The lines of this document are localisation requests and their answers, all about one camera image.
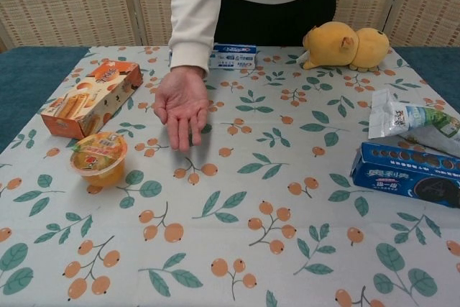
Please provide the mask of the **person's right hand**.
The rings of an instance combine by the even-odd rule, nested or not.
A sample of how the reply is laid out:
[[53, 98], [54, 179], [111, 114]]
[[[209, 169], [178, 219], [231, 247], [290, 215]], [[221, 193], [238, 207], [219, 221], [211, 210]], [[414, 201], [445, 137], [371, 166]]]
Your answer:
[[174, 67], [162, 79], [154, 102], [154, 113], [166, 126], [170, 147], [187, 152], [200, 145], [208, 116], [205, 70], [195, 66]]

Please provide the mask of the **orange jelly cup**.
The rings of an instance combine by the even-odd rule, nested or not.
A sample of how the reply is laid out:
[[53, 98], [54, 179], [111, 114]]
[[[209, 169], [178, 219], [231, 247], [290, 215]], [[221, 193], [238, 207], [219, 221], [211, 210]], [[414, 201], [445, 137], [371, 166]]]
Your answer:
[[70, 166], [90, 185], [109, 187], [124, 174], [127, 143], [116, 132], [91, 134], [73, 146]]

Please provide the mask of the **person's white sleeved forearm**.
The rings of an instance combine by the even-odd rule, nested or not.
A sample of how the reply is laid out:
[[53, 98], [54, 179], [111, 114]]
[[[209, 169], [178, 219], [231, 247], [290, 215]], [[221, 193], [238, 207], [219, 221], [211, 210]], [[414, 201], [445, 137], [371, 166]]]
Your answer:
[[208, 73], [221, 0], [171, 0], [170, 67], [192, 66]]

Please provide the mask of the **blue white toothpaste box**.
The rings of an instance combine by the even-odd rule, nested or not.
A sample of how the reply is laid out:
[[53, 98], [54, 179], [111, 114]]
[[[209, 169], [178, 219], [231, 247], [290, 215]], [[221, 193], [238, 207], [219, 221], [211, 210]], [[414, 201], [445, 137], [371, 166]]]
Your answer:
[[211, 41], [207, 47], [193, 43], [190, 47], [169, 47], [169, 67], [209, 69], [254, 68], [256, 65], [256, 45], [238, 45]]

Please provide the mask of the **orange biscuit roll box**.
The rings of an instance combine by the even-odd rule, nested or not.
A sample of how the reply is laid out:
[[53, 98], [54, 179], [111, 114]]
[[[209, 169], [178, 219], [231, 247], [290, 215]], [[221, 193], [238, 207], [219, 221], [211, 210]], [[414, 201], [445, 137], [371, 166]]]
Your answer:
[[142, 85], [137, 63], [107, 60], [41, 112], [50, 134], [83, 139], [97, 133]]

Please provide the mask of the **floral leaf fruit tablecloth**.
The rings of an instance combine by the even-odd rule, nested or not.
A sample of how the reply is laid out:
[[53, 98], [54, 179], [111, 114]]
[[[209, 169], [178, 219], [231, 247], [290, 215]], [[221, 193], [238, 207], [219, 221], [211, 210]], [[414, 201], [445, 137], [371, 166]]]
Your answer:
[[107, 60], [142, 86], [104, 128], [127, 143], [111, 188], [70, 166], [35, 114], [0, 151], [0, 307], [460, 307], [460, 211], [354, 185], [372, 93], [460, 117], [399, 50], [374, 73], [304, 71], [298, 48], [205, 80], [188, 154], [153, 112], [166, 47], [93, 47], [51, 104]]

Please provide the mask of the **yellow plush toy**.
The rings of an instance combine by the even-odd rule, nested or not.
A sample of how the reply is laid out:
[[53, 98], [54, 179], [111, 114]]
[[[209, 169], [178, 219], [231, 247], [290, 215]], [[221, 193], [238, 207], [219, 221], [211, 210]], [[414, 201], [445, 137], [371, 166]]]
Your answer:
[[303, 38], [303, 69], [347, 66], [359, 72], [376, 71], [390, 49], [387, 35], [374, 28], [353, 30], [342, 22], [312, 28]]

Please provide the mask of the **white crumpled snack bag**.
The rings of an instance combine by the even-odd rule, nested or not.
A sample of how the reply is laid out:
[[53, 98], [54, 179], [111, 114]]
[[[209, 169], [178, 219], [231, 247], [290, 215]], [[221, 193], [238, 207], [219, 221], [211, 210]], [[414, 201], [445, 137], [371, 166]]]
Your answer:
[[387, 89], [372, 94], [368, 138], [399, 135], [460, 158], [460, 120], [443, 111], [399, 102]]

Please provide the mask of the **blue Oreo cookie box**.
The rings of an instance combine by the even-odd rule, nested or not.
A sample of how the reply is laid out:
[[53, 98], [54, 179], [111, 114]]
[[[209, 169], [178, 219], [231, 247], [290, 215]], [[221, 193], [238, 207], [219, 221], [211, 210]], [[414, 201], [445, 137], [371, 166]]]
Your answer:
[[460, 209], [460, 158], [362, 143], [354, 185]]

